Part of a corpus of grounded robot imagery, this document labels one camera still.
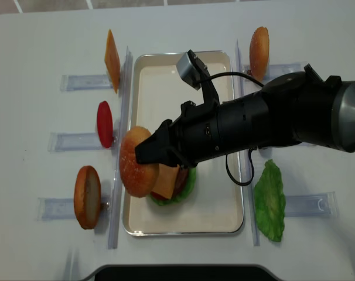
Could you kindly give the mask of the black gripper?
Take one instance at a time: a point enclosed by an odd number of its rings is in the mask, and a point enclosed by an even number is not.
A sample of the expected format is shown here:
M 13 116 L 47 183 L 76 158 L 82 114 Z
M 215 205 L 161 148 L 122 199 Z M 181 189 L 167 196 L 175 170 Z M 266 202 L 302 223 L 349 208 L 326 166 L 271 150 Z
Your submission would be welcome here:
M 206 114 L 202 113 L 202 106 L 191 101 L 183 103 L 177 120 L 164 120 L 148 139 L 136 146 L 137 163 L 195 167 L 200 162 L 224 156 L 218 121 L 224 104 L 215 105 Z

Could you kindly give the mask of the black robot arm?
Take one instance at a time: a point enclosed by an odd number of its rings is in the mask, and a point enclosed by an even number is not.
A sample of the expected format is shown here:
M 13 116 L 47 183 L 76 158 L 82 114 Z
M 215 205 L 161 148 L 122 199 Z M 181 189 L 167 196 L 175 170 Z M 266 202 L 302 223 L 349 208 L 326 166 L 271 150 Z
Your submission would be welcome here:
M 163 121 L 136 147 L 139 164 L 195 167 L 241 150 L 302 142 L 355 152 L 355 81 L 322 80 L 305 66 L 227 102 L 219 101 L 212 81 L 207 71 L 190 79 L 204 102 L 188 101 L 178 119 Z

